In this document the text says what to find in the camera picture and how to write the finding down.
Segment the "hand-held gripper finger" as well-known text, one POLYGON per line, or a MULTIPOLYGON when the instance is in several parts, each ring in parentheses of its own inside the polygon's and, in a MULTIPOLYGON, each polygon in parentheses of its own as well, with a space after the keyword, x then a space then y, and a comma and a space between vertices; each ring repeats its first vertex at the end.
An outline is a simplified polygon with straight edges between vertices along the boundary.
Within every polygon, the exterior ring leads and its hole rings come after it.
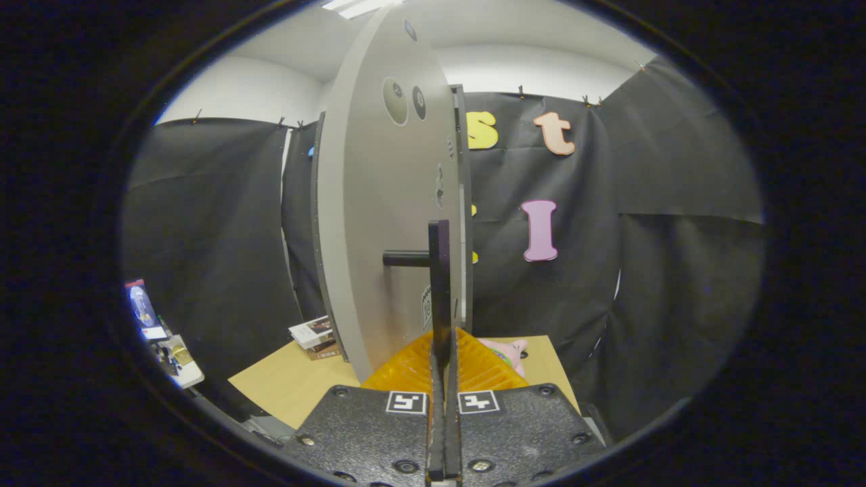
POLYGON ((331 386, 284 451, 313 481, 430 486, 445 477, 442 377, 425 333, 362 386, 331 386))
POLYGON ((460 486, 539 486, 606 449, 559 386, 529 384, 462 329, 453 333, 446 398, 445 471, 460 486))

